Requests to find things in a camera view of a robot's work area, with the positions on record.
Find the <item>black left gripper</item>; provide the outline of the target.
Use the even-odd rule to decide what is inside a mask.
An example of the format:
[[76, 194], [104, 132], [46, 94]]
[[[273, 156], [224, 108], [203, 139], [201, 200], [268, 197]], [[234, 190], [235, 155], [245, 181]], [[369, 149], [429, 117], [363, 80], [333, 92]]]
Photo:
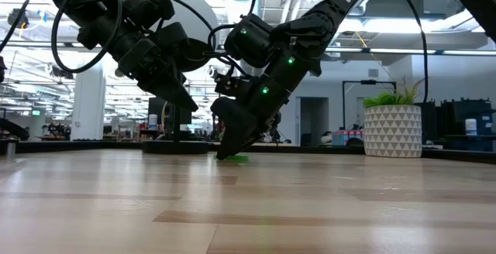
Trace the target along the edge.
[[191, 112], [198, 106], [174, 74], [173, 60], [157, 44], [143, 38], [129, 47], [118, 60], [118, 70], [137, 77], [138, 87]]

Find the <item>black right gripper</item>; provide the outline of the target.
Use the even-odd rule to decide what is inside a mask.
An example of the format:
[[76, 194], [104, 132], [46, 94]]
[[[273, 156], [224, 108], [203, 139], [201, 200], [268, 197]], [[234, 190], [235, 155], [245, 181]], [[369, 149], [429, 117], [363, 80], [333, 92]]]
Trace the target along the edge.
[[263, 74], [243, 79], [239, 102], [216, 99], [212, 112], [224, 123], [225, 130], [216, 157], [225, 160], [256, 143], [274, 141], [275, 116], [289, 98], [289, 74]]

